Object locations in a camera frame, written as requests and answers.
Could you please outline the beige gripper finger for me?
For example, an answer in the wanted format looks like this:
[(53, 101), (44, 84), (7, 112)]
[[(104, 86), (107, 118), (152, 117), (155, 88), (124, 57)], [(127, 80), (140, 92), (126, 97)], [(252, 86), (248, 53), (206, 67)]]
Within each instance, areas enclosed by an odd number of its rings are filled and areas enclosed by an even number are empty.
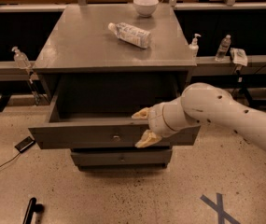
[(141, 110), (135, 112), (132, 115), (132, 118), (133, 119), (147, 119), (148, 118), (148, 114), (149, 114), (149, 110), (150, 110), (149, 107), (142, 108)]
[(162, 137), (158, 134), (155, 134), (151, 130), (145, 130), (142, 134), (141, 139), (135, 144), (137, 148), (149, 147), (162, 140)]

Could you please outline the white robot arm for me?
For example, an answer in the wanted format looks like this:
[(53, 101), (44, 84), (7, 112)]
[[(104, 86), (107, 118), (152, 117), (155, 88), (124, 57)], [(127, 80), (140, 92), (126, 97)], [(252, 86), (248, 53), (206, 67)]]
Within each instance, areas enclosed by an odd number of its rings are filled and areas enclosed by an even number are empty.
[(132, 118), (148, 121), (148, 129), (135, 144), (138, 148), (211, 122), (235, 131), (266, 151), (266, 113), (242, 105), (227, 91), (206, 83), (191, 84), (178, 98), (143, 108)]

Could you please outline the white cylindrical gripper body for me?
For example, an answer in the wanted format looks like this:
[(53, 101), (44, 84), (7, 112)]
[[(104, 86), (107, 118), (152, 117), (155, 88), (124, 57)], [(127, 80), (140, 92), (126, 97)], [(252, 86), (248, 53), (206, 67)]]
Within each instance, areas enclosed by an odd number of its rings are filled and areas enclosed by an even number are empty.
[(199, 125), (196, 119), (185, 113), (180, 98), (152, 106), (147, 119), (149, 129), (162, 138)]

